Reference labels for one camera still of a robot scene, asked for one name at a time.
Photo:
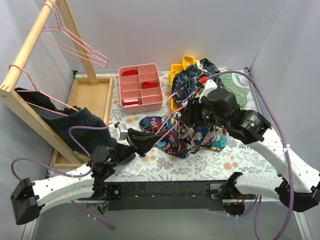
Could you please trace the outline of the colourful comic print shorts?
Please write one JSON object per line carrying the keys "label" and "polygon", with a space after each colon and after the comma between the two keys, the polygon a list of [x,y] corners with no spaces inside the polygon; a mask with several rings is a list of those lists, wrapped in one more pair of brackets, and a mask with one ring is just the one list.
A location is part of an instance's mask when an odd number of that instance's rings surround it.
{"label": "colourful comic print shorts", "polygon": [[155,146],[166,154],[186,159],[201,147],[219,152],[227,145],[227,131],[215,125],[187,127],[180,122],[180,112],[173,115],[147,116],[139,122],[144,132],[163,136]]}

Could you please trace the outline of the yellow plastic tray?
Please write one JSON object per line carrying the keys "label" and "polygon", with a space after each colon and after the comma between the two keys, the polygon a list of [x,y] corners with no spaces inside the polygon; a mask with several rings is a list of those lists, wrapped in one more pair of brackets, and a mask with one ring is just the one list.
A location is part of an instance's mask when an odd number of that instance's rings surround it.
{"label": "yellow plastic tray", "polygon": [[173,86],[173,80],[174,80],[175,76],[178,73],[180,73],[181,71],[183,71],[182,63],[173,63],[171,65],[170,72],[168,73],[168,80],[169,80],[169,84],[170,84],[170,88],[171,89],[172,89],[172,86]]}

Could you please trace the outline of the floral patterned table mat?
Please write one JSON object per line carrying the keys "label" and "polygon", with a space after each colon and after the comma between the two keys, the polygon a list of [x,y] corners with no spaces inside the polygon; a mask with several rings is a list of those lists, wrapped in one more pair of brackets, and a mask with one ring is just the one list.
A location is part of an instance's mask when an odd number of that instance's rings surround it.
{"label": "floral patterned table mat", "polygon": [[[164,96],[163,107],[160,111],[150,111],[125,114],[120,105],[119,75],[98,74],[100,77],[113,76],[114,90],[109,121],[111,123],[125,123],[128,128],[141,130],[139,121],[147,116],[164,116],[170,113],[167,99],[171,95],[169,84],[169,71],[160,71],[159,80]],[[237,85],[242,87],[246,93],[246,110],[257,110],[253,98],[251,84],[248,80],[235,73],[227,74]],[[115,168],[115,173],[107,179],[110,182],[142,182],[142,181],[200,181],[200,180],[226,180],[233,172],[242,172],[246,175],[277,178],[276,169],[267,162],[256,151],[249,149],[240,141],[233,139],[227,134],[226,147],[219,152],[201,147],[195,154],[190,154],[188,158],[178,158],[157,147],[152,148],[146,157],[140,158],[138,155],[128,164]],[[70,162],[55,151],[51,160],[51,166],[61,170],[71,170],[74,166],[67,166]]]}

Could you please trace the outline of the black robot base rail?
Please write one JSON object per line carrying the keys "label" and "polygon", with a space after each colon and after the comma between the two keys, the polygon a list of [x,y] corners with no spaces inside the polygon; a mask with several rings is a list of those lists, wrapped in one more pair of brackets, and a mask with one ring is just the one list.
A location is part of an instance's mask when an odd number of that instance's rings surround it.
{"label": "black robot base rail", "polygon": [[92,203],[108,201],[110,211],[223,211],[223,200],[215,196],[214,190],[224,183],[223,180],[106,182],[105,190],[84,200]]}

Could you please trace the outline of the wooden clothes rack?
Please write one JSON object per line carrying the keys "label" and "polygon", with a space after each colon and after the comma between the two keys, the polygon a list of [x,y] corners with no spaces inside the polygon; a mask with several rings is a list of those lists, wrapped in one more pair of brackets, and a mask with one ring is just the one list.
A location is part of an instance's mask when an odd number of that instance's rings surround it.
{"label": "wooden clothes rack", "polygon": [[[33,0],[2,0],[0,2],[0,79],[3,81],[32,28],[39,8]],[[45,93],[67,102],[72,89],[72,70],[60,50],[45,43],[37,43],[25,70],[35,85]],[[91,113],[109,119],[113,100],[113,83],[90,86],[88,82],[76,85],[77,94],[87,100]],[[23,122],[4,103],[0,104],[0,167],[10,168],[16,158],[28,157],[49,163],[53,160],[59,166],[69,164],[40,135]]]}

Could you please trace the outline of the green white striped cloth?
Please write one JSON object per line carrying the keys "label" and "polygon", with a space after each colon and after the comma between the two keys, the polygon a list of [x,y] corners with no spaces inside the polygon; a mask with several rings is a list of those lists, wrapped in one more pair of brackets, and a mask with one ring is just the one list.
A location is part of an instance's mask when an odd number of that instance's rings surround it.
{"label": "green white striped cloth", "polygon": [[245,108],[248,103],[248,90],[244,87],[242,78],[236,73],[225,73],[219,78],[227,91],[234,94],[240,107]]}

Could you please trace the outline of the red cloth in organizer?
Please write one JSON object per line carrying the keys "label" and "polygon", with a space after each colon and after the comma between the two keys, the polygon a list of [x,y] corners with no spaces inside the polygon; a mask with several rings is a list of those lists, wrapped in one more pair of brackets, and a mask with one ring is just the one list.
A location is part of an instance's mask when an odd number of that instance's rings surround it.
{"label": "red cloth in organizer", "polygon": [[157,82],[142,82],[142,89],[151,89],[151,88],[157,88],[158,83]]}
{"label": "red cloth in organizer", "polygon": [[133,76],[133,75],[137,75],[138,74],[138,71],[135,70],[135,69],[130,69],[130,70],[127,70],[127,71],[124,71],[122,73],[122,76],[123,77],[127,77],[127,76]]}

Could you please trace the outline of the dark navy shorts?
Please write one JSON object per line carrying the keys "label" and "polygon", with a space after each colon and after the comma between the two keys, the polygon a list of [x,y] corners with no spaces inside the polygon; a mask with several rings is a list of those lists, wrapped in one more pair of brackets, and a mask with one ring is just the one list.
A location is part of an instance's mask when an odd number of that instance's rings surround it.
{"label": "dark navy shorts", "polygon": [[71,131],[73,137],[80,143],[77,145],[69,135],[69,129],[74,126],[85,127],[105,127],[106,124],[101,118],[92,114],[86,107],[79,108],[79,112],[73,110],[64,111],[68,116],[58,115],[52,112],[42,110],[40,108],[31,106],[31,108],[46,122],[46,124],[75,152],[90,155],[97,146],[107,146],[114,148],[117,142],[111,138],[107,129],[92,130],[92,129],[73,129]]}

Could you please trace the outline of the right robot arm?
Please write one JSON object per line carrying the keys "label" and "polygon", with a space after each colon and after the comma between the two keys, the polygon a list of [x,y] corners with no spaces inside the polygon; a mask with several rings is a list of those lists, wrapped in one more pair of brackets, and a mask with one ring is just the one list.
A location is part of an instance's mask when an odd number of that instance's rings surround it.
{"label": "right robot arm", "polygon": [[237,199],[241,195],[260,195],[279,200],[286,207],[293,202],[296,212],[307,211],[320,203],[320,172],[305,163],[282,140],[270,122],[255,110],[244,110],[233,93],[224,88],[206,96],[188,100],[180,120],[187,127],[213,125],[263,156],[280,177],[264,178],[233,173],[216,190],[222,198]]}

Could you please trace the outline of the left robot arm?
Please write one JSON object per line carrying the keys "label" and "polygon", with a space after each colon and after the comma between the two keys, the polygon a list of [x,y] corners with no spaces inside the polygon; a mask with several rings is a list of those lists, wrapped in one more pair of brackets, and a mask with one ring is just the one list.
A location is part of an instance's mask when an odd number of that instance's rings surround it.
{"label": "left robot arm", "polygon": [[18,184],[10,195],[15,223],[24,225],[37,219],[45,211],[67,203],[76,203],[78,199],[101,200],[110,198],[110,189],[105,180],[115,172],[115,167],[122,164],[131,155],[145,157],[162,135],[158,132],[143,132],[127,128],[125,124],[110,123],[103,127],[72,126],[73,130],[107,131],[116,141],[115,147],[101,145],[93,153],[86,151],[90,160],[69,172],[53,168],[57,176],[32,181],[30,178],[18,176],[15,171],[17,158],[10,167]]}

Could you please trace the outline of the yellow cloth behind tray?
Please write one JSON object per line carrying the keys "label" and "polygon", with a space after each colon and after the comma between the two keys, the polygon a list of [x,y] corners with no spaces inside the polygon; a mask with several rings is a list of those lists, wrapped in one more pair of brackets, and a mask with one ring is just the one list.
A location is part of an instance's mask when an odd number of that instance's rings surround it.
{"label": "yellow cloth behind tray", "polygon": [[186,70],[190,65],[196,64],[198,61],[199,61],[198,59],[195,59],[191,56],[185,55],[182,58],[182,63],[181,63],[183,70]]}

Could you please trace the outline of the pink hanger holding navy shorts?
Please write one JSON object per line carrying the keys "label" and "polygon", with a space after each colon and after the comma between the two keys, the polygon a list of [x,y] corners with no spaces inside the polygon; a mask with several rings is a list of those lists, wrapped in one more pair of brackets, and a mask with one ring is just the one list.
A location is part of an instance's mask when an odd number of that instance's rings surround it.
{"label": "pink hanger holding navy shorts", "polygon": [[52,97],[45,92],[39,90],[39,88],[35,85],[34,81],[32,80],[30,74],[22,67],[16,65],[16,64],[10,64],[8,69],[10,70],[12,67],[17,68],[24,72],[26,76],[29,78],[31,85],[33,86],[33,90],[31,89],[24,89],[21,87],[16,87],[14,90],[20,97],[22,97],[30,106],[42,109],[47,112],[51,112],[54,114],[58,114],[61,116],[68,116],[68,114],[64,113],[63,110],[58,110],[52,100],[54,100],[57,103],[62,104],[65,106],[66,110],[73,110],[76,113],[78,113],[80,110],[76,107],[73,107],[71,105],[68,105],[65,102],[62,102],[55,97]]}

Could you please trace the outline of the red white striped sock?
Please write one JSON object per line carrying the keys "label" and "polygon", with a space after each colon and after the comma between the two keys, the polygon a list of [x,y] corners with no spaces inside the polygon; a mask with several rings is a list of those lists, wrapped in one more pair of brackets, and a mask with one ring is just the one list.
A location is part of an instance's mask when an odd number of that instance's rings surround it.
{"label": "red white striped sock", "polygon": [[136,105],[139,105],[139,99],[138,98],[124,99],[123,100],[123,105],[124,106],[136,106]]}

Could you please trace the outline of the black shark print shorts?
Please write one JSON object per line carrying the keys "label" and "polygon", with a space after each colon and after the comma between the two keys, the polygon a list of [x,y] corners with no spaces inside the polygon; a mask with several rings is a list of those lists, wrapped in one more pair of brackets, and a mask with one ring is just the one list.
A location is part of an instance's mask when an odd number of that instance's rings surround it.
{"label": "black shark print shorts", "polygon": [[173,96],[176,103],[181,105],[190,94],[198,92],[203,86],[199,83],[203,77],[220,73],[221,71],[207,58],[198,63],[189,65],[185,70],[178,73],[172,81],[171,93],[178,93]]}

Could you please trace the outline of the pink divided plastic organizer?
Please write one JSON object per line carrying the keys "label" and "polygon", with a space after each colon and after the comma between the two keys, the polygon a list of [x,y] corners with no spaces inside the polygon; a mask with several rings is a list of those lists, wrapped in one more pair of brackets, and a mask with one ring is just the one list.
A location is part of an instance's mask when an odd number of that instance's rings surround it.
{"label": "pink divided plastic organizer", "polygon": [[[122,76],[128,70],[137,70],[137,75]],[[159,111],[163,107],[164,95],[158,66],[155,63],[123,66],[118,69],[119,99],[125,114]],[[158,87],[142,89],[142,82],[157,82]],[[139,105],[124,106],[126,99],[139,99]]]}

